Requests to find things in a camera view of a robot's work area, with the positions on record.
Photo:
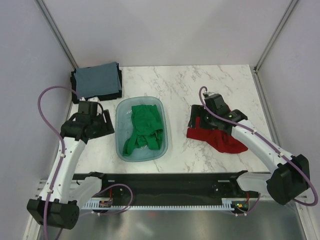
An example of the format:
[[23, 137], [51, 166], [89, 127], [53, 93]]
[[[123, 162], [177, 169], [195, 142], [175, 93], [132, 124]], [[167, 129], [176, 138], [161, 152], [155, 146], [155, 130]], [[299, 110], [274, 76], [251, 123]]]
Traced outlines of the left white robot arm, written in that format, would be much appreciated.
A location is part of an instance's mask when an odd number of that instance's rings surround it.
[[75, 170], [89, 140], [115, 132], [110, 113], [97, 97], [80, 100], [78, 110], [60, 128], [58, 153], [45, 186], [37, 199], [30, 199], [27, 210], [42, 226], [71, 230], [77, 223], [80, 210], [97, 194], [110, 191], [102, 173], [91, 172], [75, 189], [71, 189]]

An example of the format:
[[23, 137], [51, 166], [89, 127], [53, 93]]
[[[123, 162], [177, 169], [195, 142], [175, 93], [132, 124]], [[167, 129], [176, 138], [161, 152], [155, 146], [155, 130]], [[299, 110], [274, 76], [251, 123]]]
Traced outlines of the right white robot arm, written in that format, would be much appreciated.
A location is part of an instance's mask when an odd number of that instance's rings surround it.
[[280, 205], [295, 200], [310, 188], [308, 159], [292, 155], [260, 133], [238, 109], [231, 110], [220, 94], [203, 94], [201, 104], [191, 106], [187, 138], [208, 143], [220, 153], [250, 150], [268, 173], [243, 172], [229, 184], [235, 197], [253, 191], [268, 194]]

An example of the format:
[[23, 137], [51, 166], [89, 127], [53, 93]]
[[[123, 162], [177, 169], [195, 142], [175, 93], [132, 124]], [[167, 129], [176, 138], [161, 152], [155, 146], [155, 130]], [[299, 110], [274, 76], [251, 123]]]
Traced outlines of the red t shirt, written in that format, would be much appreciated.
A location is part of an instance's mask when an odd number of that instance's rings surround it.
[[220, 153], [240, 154], [248, 150], [243, 143], [218, 129], [188, 128], [186, 137], [206, 142]]

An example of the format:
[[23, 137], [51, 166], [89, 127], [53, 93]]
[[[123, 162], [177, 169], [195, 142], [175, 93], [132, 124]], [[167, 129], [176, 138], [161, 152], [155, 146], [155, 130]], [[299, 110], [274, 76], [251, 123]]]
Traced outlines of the clear teal plastic bin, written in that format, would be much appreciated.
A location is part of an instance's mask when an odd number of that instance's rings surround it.
[[[130, 156], [123, 154], [124, 144], [133, 132], [131, 120], [132, 107], [137, 105], [155, 105], [159, 111], [163, 123], [163, 142], [159, 150], [150, 150], [147, 146], [136, 148]], [[162, 102], [153, 96], [140, 96], [123, 100], [116, 108], [115, 119], [115, 147], [118, 156], [126, 162], [145, 162], [162, 157], [169, 146], [168, 131], [164, 106]]]

